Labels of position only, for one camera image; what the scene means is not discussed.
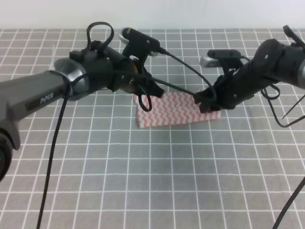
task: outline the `zigzag pattern cloth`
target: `zigzag pattern cloth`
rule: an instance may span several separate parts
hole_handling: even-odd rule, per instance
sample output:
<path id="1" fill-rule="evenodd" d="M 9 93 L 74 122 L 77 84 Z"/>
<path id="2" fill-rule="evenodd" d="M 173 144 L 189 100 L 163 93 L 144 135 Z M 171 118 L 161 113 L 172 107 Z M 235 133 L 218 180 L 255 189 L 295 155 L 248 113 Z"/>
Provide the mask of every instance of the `zigzag pattern cloth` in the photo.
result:
<path id="1" fill-rule="evenodd" d="M 152 110 L 145 112 L 139 105 L 139 98 L 134 96 L 137 105 L 138 123 L 140 128 L 188 124 L 221 118 L 220 111 L 200 113 L 199 105 L 194 98 L 184 92 L 164 93 L 163 97 L 151 96 Z M 142 95 L 143 104 L 148 107 L 148 99 Z"/>

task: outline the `white wall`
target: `white wall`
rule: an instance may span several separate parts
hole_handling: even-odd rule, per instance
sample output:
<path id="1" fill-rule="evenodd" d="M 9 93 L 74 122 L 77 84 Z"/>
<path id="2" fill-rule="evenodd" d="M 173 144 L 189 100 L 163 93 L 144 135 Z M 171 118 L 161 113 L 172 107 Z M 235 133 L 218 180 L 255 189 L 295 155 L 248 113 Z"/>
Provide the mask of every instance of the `white wall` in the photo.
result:
<path id="1" fill-rule="evenodd" d="M 0 28 L 305 28 L 305 0 L 1 0 Z"/>

